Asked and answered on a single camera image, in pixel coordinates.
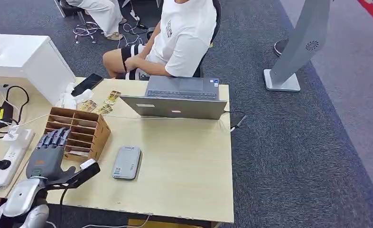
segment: stool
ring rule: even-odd
[[[84,16],[83,16],[84,10],[82,8],[71,6],[66,2],[66,0],[60,0],[59,5],[61,5],[62,9],[64,9],[65,11],[69,11],[73,13],[74,15],[75,13],[77,13],[77,15],[79,15],[80,21],[82,22],[80,25],[77,25],[73,29],[73,33],[75,34],[75,40],[76,40],[75,43],[76,44],[80,43],[78,40],[78,36],[81,36],[81,37],[90,36],[90,38],[92,39],[92,43],[95,44],[96,41],[94,40],[93,34],[96,33],[97,30],[100,29],[100,27],[94,22],[89,22],[89,21],[86,22],[84,20]]]

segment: cardboard organizer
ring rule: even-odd
[[[111,133],[104,118],[99,114],[51,108],[44,134],[62,127],[71,129],[64,149],[64,159],[77,162],[85,162],[90,158],[97,161]]]

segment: chrome stool base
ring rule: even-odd
[[[92,43],[95,44],[96,41],[94,40],[93,34],[97,32],[97,30],[101,29],[96,23],[94,22],[86,22],[83,17],[82,12],[78,12],[78,15],[82,21],[82,24],[77,25],[73,29],[73,33],[75,34],[75,44],[79,44],[78,37],[85,37],[85,36],[90,36],[92,39]]]

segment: black smartphone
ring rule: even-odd
[[[103,80],[103,77],[97,74],[89,75],[85,80],[79,83],[72,91],[72,96],[82,94],[86,89],[93,89]]]

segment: office chair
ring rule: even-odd
[[[92,43],[96,43],[94,40],[93,34],[97,32],[97,30],[100,29],[100,27],[94,23],[94,22],[89,22],[84,20],[83,12],[84,10],[79,7],[71,6],[69,5],[66,0],[60,0],[59,5],[62,7],[62,9],[67,12],[67,13],[72,13],[75,15],[79,15],[80,21],[82,22],[80,25],[77,25],[73,29],[73,33],[75,34],[75,44],[79,44],[78,36],[84,37],[84,36],[90,36],[92,39]]]
[[[219,0],[213,0],[213,6],[216,9],[217,16],[216,16],[216,27],[214,28],[213,36],[212,36],[212,39],[210,40],[211,45],[213,44],[213,40],[216,37],[217,33],[219,32],[220,22],[222,19],[222,8],[220,6]],[[203,77],[202,62],[205,56],[206,54],[202,57],[202,60],[200,60],[198,68],[196,69],[193,77]]]

